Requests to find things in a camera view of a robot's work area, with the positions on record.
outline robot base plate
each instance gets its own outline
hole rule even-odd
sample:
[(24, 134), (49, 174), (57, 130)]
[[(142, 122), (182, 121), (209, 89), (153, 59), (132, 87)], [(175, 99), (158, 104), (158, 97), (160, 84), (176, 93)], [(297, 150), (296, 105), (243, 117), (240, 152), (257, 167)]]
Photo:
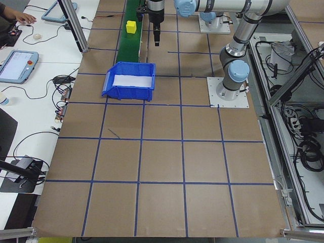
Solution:
[(229, 28), (229, 24), (228, 23), (223, 23), (220, 26), (207, 26), (205, 24), (205, 21), (202, 20), (202, 18), (200, 16), (198, 16), (199, 18), (199, 27), (200, 27), (200, 32), (201, 33), (215, 33), (215, 34), (231, 34), (231, 30)]
[(223, 77), (207, 77), (208, 84), (208, 93), (209, 93), (209, 101), (211, 107), (217, 108), (248, 108), (249, 103), (247, 99), (246, 92), (242, 92), (239, 96), (233, 101), (226, 101), (221, 99), (216, 93), (217, 85), (223, 81)]

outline brown paper floor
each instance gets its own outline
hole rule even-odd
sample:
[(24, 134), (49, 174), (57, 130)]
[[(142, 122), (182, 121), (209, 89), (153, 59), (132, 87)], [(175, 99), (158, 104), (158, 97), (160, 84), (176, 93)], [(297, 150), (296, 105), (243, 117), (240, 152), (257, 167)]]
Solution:
[[(120, 14), (122, 0), (97, 15)], [(33, 223), (40, 236), (276, 237), (285, 227), (251, 98), (209, 107), (231, 36), (200, 34), (166, 1), (151, 102), (100, 96), (122, 16), (95, 19)]]

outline white table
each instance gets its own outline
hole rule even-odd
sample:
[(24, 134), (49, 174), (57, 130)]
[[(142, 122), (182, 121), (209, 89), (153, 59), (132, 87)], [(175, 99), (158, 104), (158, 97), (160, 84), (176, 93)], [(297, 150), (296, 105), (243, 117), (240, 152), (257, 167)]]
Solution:
[[(53, 4), (53, 0), (31, 0), (30, 5), (49, 8)], [(91, 28), (92, 22), (86, 19), (81, 19), (81, 16), (86, 16), (92, 19), (95, 16), (99, 0), (73, 0), (78, 4), (77, 16), (81, 26)], [(50, 38), (56, 34), (57, 28), (62, 25), (59, 23), (47, 22), (41, 20), (43, 11), (28, 7), (26, 13), (32, 14), (37, 18), (37, 22), (33, 24), (34, 34), (42, 35), (41, 40)], [(74, 41), (71, 31), (65, 30), (63, 27), (59, 30), (59, 35), (48, 42), (39, 43), (36, 45), (28, 45), (22, 40), (31, 33), (32, 28), (28, 26), (20, 26), (23, 33), (19, 37), (14, 47), (7, 47), (0, 51), (0, 61), (3, 61), (8, 56), (11, 50), (35, 51), (39, 53), (39, 61), (31, 73), (29, 79), (22, 85), (15, 85), (24, 88), (30, 97), (41, 97), (46, 93), (46, 83), (57, 75), (68, 75), (76, 70), (81, 62), (82, 54), (79, 52)], [(88, 39), (89, 30), (84, 30), (85, 36)], [(29, 37), (26, 41), (32, 43), (35, 40)], [(0, 90), (5, 89), (13, 84), (0, 83)], [(30, 100), (24, 91), (16, 88), (9, 88), (4, 91), (4, 94), (10, 99), (10, 105), (2, 106), (6, 113), (12, 116), (18, 122), (17, 132), (12, 143), (9, 155), (13, 154), (16, 145), (26, 136), (42, 131), (55, 132), (50, 127), (61, 127), (60, 123), (55, 122), (56, 108), (52, 102), (52, 93), (55, 87), (52, 82), (48, 85), (48, 95), (43, 99)], [(56, 92), (54, 100), (59, 101), (61, 95)], [(28, 138), (17, 149), (17, 156), (29, 155), (45, 160), (51, 163), (53, 152), (55, 149), (57, 136), (54, 134), (43, 133), (37, 134)], [(43, 171), (47, 170), (47, 166), (43, 165)], [(6, 172), (2, 171), (0, 176), (5, 176)], [(36, 187), (34, 194), (41, 195), (43, 185)], [(4, 229), (15, 200), (17, 193), (0, 193), (0, 230)]]

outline computer mouse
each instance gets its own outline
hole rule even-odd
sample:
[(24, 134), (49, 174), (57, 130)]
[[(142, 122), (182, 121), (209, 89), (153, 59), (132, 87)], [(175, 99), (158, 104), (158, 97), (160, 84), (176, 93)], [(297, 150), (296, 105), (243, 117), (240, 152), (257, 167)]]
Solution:
[(33, 38), (34, 38), (34, 39), (40, 39), (41, 37), (42, 37), (42, 36), (41, 36), (40, 34), (34, 34), (34, 35), (33, 35)]

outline blue plastic storage bin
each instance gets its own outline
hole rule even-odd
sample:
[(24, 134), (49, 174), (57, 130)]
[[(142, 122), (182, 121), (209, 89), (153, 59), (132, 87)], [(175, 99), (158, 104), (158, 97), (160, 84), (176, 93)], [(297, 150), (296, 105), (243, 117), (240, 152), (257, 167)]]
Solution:
[[(138, 78), (145, 79), (146, 84), (149, 85), (139, 86), (136, 81)], [(154, 63), (117, 62), (106, 74), (102, 96), (107, 95), (119, 100), (137, 99), (150, 101), (153, 97), (154, 84)]]

